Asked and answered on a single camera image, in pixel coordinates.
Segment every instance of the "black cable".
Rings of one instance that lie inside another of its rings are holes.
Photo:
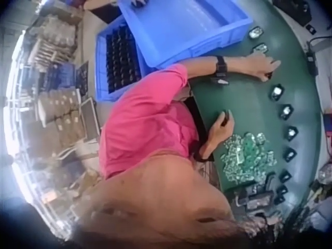
[[[329,39],[329,38],[332,38],[332,35],[329,35],[329,36],[318,36],[318,37],[315,37],[315,38],[312,38],[308,44],[309,44],[309,50],[311,50],[311,43],[314,41],[314,40],[318,40],[318,39]]]

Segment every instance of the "green table surface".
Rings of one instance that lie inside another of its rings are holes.
[[[278,160],[272,170],[278,174],[282,169],[288,169],[293,176],[286,183],[289,193],[285,195],[286,202],[281,205],[290,210],[308,194],[308,185],[317,169],[321,115],[315,80],[308,73],[305,54],[295,34],[269,2],[237,2],[254,19],[252,27],[261,26],[264,34],[257,40],[246,37],[241,43],[211,51],[208,55],[246,56],[254,46],[264,42],[269,48],[267,55],[281,60],[282,65],[266,83],[245,75],[231,75],[227,86],[214,85],[207,77],[196,79],[194,81],[197,82],[191,84],[193,95],[207,130],[222,110],[230,109],[236,122],[234,133],[265,134]],[[278,102],[272,102],[269,93],[273,85],[279,83],[285,87],[285,92]],[[287,121],[278,116],[282,104],[291,104],[295,109]],[[287,125],[296,126],[299,130],[299,134],[291,142],[283,139]],[[282,158],[287,146],[298,153],[290,163]],[[224,164],[220,156],[225,151],[224,146],[219,145],[214,152],[222,191],[234,187],[234,183],[227,181],[223,174]]]

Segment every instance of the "blue plastic crate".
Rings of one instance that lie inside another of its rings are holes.
[[[122,15],[150,67],[165,68],[243,40],[253,20],[232,0],[150,0]]]
[[[96,38],[95,48],[95,99],[96,101],[117,101],[125,91],[132,87],[135,83],[125,86],[112,93],[108,93],[108,82],[107,82],[107,71],[106,71],[106,36],[112,34],[113,30],[118,29],[121,25],[125,24],[126,21],[123,16],[118,17],[107,28],[101,31]],[[153,72],[152,68],[149,68],[143,56],[138,48],[137,59],[140,65],[141,76],[144,77],[147,74]]]

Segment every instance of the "woman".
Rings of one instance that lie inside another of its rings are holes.
[[[173,98],[190,78],[232,72],[267,81],[267,74],[280,64],[261,53],[188,59],[146,76],[128,90],[102,129],[99,157],[105,181],[83,201],[87,212],[82,229],[118,239],[152,236],[134,229],[139,224],[156,233],[152,239],[163,240],[162,234],[190,242],[219,233],[224,226],[229,227],[227,233],[236,232],[225,196],[195,170],[232,135],[232,113],[227,119],[221,113],[207,141],[198,141],[190,112]],[[119,227],[126,233],[119,234]]]

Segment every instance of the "pile of circuit boards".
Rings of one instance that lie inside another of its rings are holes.
[[[256,137],[246,133],[243,137],[234,134],[224,143],[227,153],[221,156],[228,181],[241,184],[249,181],[262,183],[267,172],[276,165],[274,152],[266,149],[263,133]]]

